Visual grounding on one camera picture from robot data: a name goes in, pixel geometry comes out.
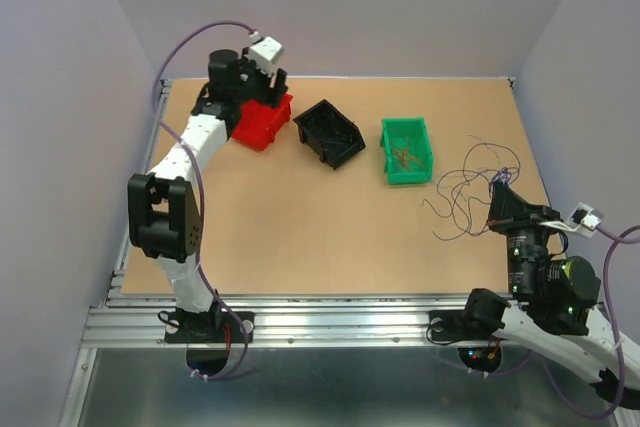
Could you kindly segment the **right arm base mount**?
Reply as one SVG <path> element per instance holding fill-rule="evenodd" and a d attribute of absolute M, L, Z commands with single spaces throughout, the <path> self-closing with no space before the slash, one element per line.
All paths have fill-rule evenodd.
<path fill-rule="evenodd" d="M 460 342 L 489 341 L 497 338 L 498 329 L 483 324 L 467 322 L 458 309 L 437 309 L 427 312 L 426 339 L 434 344 L 447 346 Z"/>

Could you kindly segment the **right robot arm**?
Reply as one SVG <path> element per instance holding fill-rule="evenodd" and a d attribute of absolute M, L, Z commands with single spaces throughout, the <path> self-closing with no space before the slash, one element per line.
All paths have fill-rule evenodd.
<path fill-rule="evenodd" d="M 549 206 L 525 201 L 510 186 L 492 187 L 487 227 L 506 239 L 511 297 L 484 288 L 471 291 L 460 313 L 472 337 L 494 335 L 550 359 L 589 384 L 612 408 L 639 408 L 639 346 L 620 332 L 603 273 L 584 257 L 556 259 L 554 234 L 590 238 L 603 216 L 580 203 L 568 220 Z"/>

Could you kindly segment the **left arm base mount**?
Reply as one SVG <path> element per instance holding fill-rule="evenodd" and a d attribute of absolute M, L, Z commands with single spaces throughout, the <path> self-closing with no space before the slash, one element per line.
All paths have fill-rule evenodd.
<path fill-rule="evenodd" d="M 193 313 L 181 308 L 157 314 L 164 325 L 164 341 L 168 344 L 232 344 L 242 343 L 244 334 L 239 323 L 218 303 L 208 312 Z"/>

